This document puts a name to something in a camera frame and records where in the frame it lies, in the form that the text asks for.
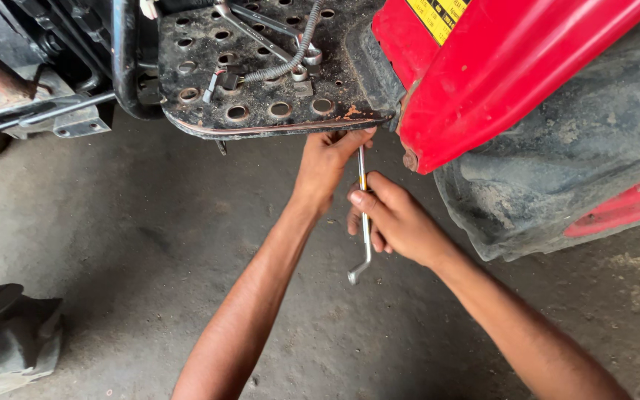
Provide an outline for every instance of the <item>warning label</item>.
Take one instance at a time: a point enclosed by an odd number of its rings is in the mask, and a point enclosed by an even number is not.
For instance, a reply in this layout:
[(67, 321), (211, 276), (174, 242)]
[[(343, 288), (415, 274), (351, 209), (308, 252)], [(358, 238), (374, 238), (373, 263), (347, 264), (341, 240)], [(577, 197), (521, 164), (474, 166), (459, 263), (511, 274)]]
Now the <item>warning label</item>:
[(471, 0), (406, 0), (441, 46)]

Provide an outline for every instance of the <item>bolt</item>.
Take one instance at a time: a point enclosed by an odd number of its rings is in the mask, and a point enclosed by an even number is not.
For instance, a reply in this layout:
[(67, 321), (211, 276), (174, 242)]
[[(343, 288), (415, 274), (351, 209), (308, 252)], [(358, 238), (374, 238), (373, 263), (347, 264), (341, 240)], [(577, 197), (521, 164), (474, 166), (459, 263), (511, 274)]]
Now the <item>bolt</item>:
[(419, 157), (416, 157), (416, 153), (411, 149), (406, 149), (407, 152), (402, 157), (402, 161), (404, 161), (404, 167), (410, 169), (412, 172), (416, 172), (419, 167)]

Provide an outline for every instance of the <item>finger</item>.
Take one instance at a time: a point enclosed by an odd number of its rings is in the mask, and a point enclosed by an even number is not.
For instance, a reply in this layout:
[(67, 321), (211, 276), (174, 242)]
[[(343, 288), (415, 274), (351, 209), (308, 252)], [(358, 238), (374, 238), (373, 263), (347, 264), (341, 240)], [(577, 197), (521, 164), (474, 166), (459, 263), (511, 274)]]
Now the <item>finger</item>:
[(367, 214), (381, 228), (394, 219), (394, 215), (374, 194), (355, 190), (350, 194), (350, 201), (359, 211)]
[(407, 192), (402, 186), (377, 171), (370, 171), (367, 174), (367, 187), (372, 189), (379, 200), (390, 208), (394, 208), (395, 205), (407, 198)]
[(365, 144), (377, 132), (377, 127), (371, 127), (364, 130), (351, 130), (332, 146), (340, 151), (346, 159), (349, 159), (352, 153)]
[(333, 136), (337, 132), (315, 132), (308, 134), (308, 140), (305, 142), (306, 145), (314, 145), (314, 146), (329, 146), (333, 144)]
[(377, 253), (381, 253), (384, 250), (384, 246), (386, 241), (384, 241), (384, 236), (379, 233), (379, 228), (377, 228), (377, 224), (372, 224), (372, 229), (370, 232), (370, 241), (372, 242), (372, 247)]
[(359, 189), (360, 189), (360, 183), (358, 181), (355, 181), (355, 183), (353, 183), (350, 186), (350, 190), (347, 191), (347, 201), (352, 202), (350, 200), (350, 195), (352, 194), (353, 191), (359, 190)]
[(360, 231), (360, 224), (362, 223), (362, 212), (355, 206), (350, 208), (350, 212), (347, 213), (347, 233), (354, 236)]

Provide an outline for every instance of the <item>red mudguard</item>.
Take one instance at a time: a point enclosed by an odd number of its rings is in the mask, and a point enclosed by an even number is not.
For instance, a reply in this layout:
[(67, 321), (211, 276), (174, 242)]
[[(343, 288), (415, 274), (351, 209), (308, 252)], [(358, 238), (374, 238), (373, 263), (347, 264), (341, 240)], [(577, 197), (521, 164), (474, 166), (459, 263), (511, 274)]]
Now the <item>red mudguard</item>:
[(640, 0), (387, 0), (372, 31), (408, 92), (416, 170), (517, 123), (639, 21)]

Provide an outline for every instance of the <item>hand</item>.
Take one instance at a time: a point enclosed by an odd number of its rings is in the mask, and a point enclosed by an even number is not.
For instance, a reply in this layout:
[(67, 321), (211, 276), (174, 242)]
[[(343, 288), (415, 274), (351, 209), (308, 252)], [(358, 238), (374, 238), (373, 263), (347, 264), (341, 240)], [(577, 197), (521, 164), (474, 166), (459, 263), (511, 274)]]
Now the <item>hand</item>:
[(311, 207), (319, 217), (332, 204), (332, 194), (342, 179), (347, 160), (361, 145), (372, 147), (377, 127), (350, 132), (320, 132), (308, 135), (291, 200)]
[(354, 184), (347, 193), (352, 208), (347, 214), (347, 232), (361, 229), (362, 213), (372, 220), (371, 240), (375, 251), (394, 250), (423, 266), (437, 262), (442, 253), (458, 251), (422, 206), (402, 186), (377, 171), (367, 174), (367, 186), (374, 194)]

